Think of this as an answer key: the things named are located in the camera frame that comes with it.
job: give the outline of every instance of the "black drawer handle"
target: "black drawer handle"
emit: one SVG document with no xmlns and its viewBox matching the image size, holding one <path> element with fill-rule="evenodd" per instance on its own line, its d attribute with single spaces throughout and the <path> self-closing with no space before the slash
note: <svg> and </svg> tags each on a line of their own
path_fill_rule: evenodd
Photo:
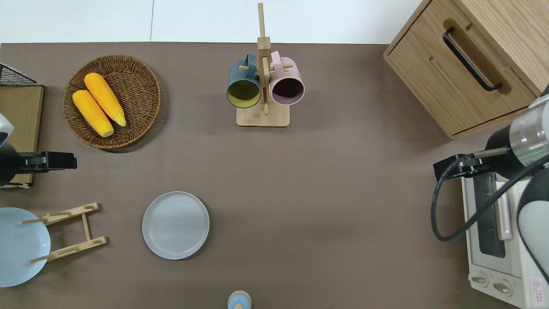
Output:
<svg viewBox="0 0 549 309">
<path fill-rule="evenodd" d="M 476 79 L 480 86 L 486 91 L 494 91 L 501 87 L 501 83 L 492 86 L 482 77 L 478 70 L 473 66 L 471 61 L 463 54 L 463 52 L 456 46 L 456 44 L 450 38 L 450 33 L 453 31 L 453 27 L 450 27 L 442 36 L 442 40 L 446 43 L 446 46 L 452 51 L 452 53 L 457 57 L 457 59 L 463 64 L 463 66 L 471 73 L 471 75 Z"/>
</svg>

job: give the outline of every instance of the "oven door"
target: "oven door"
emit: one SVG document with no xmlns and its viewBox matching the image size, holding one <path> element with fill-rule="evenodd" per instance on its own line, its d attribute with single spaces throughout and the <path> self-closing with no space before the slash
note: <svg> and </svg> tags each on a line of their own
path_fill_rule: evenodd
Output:
<svg viewBox="0 0 549 309">
<path fill-rule="evenodd" d="M 465 218 L 469 219 L 507 179 L 497 174 L 478 175 L 463 181 Z M 527 181 L 511 187 L 467 231 L 471 264 L 520 278 L 517 205 Z"/>
</svg>

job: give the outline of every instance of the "wire rack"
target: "wire rack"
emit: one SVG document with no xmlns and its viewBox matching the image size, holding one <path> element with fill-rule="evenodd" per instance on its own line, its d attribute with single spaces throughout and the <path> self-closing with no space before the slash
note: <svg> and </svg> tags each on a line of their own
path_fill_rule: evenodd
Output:
<svg viewBox="0 0 549 309">
<path fill-rule="evenodd" d="M 0 63 L 0 86 L 42 86 L 35 80 Z"/>
</svg>

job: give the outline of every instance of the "table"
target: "table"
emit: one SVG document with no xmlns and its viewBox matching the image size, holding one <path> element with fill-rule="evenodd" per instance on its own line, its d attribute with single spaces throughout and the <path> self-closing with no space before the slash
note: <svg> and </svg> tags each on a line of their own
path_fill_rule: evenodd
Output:
<svg viewBox="0 0 549 309">
<path fill-rule="evenodd" d="M 2 190 L 0 206 L 40 216 L 99 202 L 88 221 L 109 243 L 0 289 L 1 307 L 224 308 L 244 289 L 258 309 L 511 308 L 469 286 L 465 240 L 438 242 L 429 223 L 432 164 L 484 148 L 493 130 L 450 141 L 383 60 L 386 45 L 272 47 L 306 86 L 286 128 L 239 127 L 225 98 L 229 65 L 255 44 L 2 44 L 1 62 L 45 85 L 38 150 L 73 152 L 79 166 Z M 147 63 L 163 96 L 158 121 L 125 153 L 81 143 L 62 110 L 72 74 L 115 53 Z M 169 191 L 210 213 L 204 247 L 183 261 L 156 256 L 141 234 L 145 210 Z M 463 222 L 459 181 L 440 207 L 443 232 Z M 59 225 L 52 250 L 85 238 L 80 221 Z"/>
</svg>

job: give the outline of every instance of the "corn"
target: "corn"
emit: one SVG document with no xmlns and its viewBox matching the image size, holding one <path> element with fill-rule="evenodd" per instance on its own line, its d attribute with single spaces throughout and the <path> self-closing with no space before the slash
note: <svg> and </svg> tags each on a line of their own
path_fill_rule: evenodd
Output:
<svg viewBox="0 0 549 309">
<path fill-rule="evenodd" d="M 120 126 L 126 126 L 124 111 L 105 79 L 97 73 L 89 73 L 84 77 L 84 83 L 107 116 Z"/>
<path fill-rule="evenodd" d="M 89 125 L 102 137 L 114 133 L 113 125 L 107 119 L 92 94 L 87 90 L 78 90 L 72 94 L 72 101 Z"/>
</svg>

